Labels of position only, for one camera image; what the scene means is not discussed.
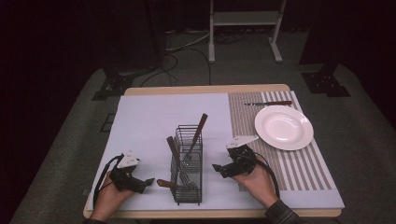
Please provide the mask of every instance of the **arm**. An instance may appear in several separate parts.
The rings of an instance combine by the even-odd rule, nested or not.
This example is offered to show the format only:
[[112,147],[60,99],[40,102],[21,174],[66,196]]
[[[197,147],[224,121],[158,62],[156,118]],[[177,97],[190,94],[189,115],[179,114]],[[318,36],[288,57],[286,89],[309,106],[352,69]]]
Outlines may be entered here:
[[119,209],[122,203],[134,194],[133,191],[128,189],[122,191],[117,190],[116,186],[112,184],[109,174],[110,172],[106,175],[105,182],[99,192],[96,205],[93,208],[90,218],[86,219],[84,223],[106,223]]
[[305,223],[276,197],[271,176],[260,165],[256,165],[250,175],[236,175],[233,179],[247,188],[250,195],[267,209],[265,215],[271,223]]

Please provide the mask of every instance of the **white metal stand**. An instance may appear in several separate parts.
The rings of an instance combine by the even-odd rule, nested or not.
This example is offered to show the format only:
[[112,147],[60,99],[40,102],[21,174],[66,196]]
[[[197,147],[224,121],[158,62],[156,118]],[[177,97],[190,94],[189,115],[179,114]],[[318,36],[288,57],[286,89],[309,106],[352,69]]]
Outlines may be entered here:
[[279,49],[276,45],[279,34],[280,23],[287,0],[282,0],[279,11],[249,11],[249,12],[215,12],[214,0],[210,0],[210,27],[209,27],[209,62],[215,62],[214,27],[226,25],[274,25],[275,30],[272,37],[268,38],[271,50],[277,63],[281,63]]

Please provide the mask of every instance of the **dark sleeve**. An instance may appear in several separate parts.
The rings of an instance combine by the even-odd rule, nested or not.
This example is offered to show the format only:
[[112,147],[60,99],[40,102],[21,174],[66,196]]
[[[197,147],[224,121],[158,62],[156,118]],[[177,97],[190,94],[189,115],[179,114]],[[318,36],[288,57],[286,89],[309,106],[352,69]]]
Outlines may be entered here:
[[306,223],[300,219],[287,205],[278,200],[267,209],[265,215],[272,224],[300,224]]
[[103,221],[87,218],[84,220],[84,222],[82,224],[106,224],[106,223]]

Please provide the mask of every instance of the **white device part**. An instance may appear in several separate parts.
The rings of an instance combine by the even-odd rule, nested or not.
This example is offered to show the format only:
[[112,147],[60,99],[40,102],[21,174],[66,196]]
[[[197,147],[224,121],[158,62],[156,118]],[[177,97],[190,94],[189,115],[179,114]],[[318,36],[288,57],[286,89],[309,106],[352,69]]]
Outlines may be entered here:
[[123,153],[124,157],[120,161],[118,168],[125,168],[129,166],[135,166],[139,164],[139,159],[132,153],[132,150],[128,150],[127,152]]
[[258,135],[241,135],[236,136],[233,140],[226,146],[227,148],[235,148],[245,145],[247,143],[253,142],[254,140],[259,139]]

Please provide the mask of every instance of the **white shelf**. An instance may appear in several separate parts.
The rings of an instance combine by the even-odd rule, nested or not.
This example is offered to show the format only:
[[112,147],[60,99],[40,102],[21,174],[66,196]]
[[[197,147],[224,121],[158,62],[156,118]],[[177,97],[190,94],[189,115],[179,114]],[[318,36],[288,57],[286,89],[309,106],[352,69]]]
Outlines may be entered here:
[[215,12],[214,25],[275,25],[278,11]]

